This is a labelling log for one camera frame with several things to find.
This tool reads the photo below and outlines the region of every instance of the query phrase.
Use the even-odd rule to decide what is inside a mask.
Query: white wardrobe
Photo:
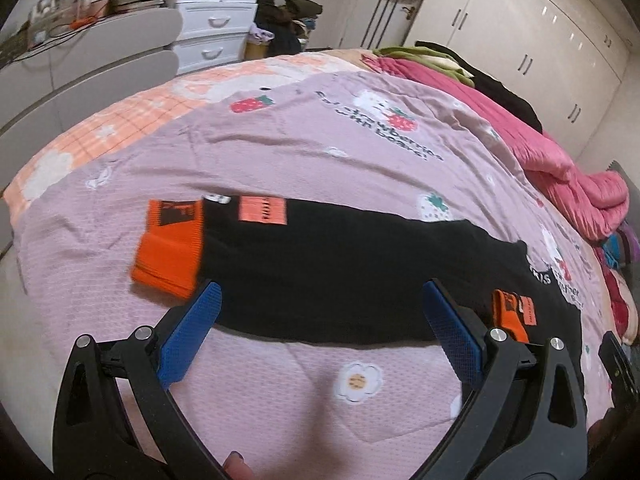
[[[577,157],[624,75],[628,50],[589,0],[424,0],[404,44],[433,41],[527,100]]]

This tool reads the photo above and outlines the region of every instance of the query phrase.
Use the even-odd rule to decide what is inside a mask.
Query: blue gripper pad
[[[422,311],[460,382],[482,385],[482,352],[455,307],[433,282],[422,287]]]
[[[220,286],[209,283],[162,346],[158,368],[162,389],[167,390],[171,384],[184,378],[200,345],[220,314],[221,306]]]

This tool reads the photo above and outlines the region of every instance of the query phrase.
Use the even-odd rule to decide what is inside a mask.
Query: door handle
[[[574,120],[571,121],[571,124],[574,124],[575,121],[578,120],[578,117],[580,117],[580,112],[582,111],[582,108],[578,108],[578,113],[575,115]]]
[[[451,22],[451,27],[455,27],[456,26],[456,21],[458,20],[458,17],[460,16],[460,12],[462,12],[462,9],[458,9],[458,12],[456,12],[456,17],[453,19],[453,22]]]
[[[402,9],[400,9],[402,12],[406,13],[406,18],[407,20],[411,20],[411,18],[414,16],[415,14],[415,6],[411,6],[411,8],[409,7],[402,7]]]
[[[462,30],[462,26],[465,24],[466,22],[466,17],[469,15],[468,12],[465,12],[465,15],[462,17],[462,21],[460,22],[460,26],[458,27],[458,30]]]
[[[231,16],[227,16],[226,18],[209,18],[209,25],[211,25],[211,27],[221,28],[224,27],[230,20]]]
[[[527,62],[527,57],[529,57],[527,54],[524,55],[524,59],[522,60],[522,63],[520,64],[520,66],[518,67],[518,72],[520,70],[522,70],[522,67],[524,66],[524,64]]]
[[[530,57],[529,58],[529,65],[527,66],[527,69],[522,73],[522,75],[527,75],[527,72],[529,71],[529,68],[531,68],[532,64],[533,64],[533,58]]]
[[[204,59],[216,59],[220,54],[222,54],[222,47],[220,47],[216,52],[213,50],[202,51],[202,57]]]

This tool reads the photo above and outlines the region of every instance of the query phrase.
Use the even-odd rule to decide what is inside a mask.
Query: green blanket
[[[450,63],[447,63],[446,67],[440,66],[437,60],[433,58],[444,58],[450,61],[455,62],[451,56],[447,54],[443,54],[438,52],[437,50],[432,50],[425,46],[388,46],[386,48],[380,48],[379,50],[374,50],[373,53],[376,56],[381,57],[392,57],[394,59],[407,59],[409,61],[415,61],[416,63],[420,63],[427,68],[431,68],[445,76],[448,76],[456,81],[460,81],[462,84],[471,86],[471,88],[475,88],[474,82],[471,78],[465,75],[465,71],[463,68],[460,69],[452,69],[449,67]],[[424,59],[423,56],[430,56],[429,60]]]

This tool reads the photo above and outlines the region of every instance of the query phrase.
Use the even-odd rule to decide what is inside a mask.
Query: pink comforter
[[[414,61],[388,57],[363,62],[384,72],[442,90],[489,121],[537,187],[588,241],[607,238],[629,208],[625,181],[614,171],[583,174],[547,134],[540,135],[479,91]]]

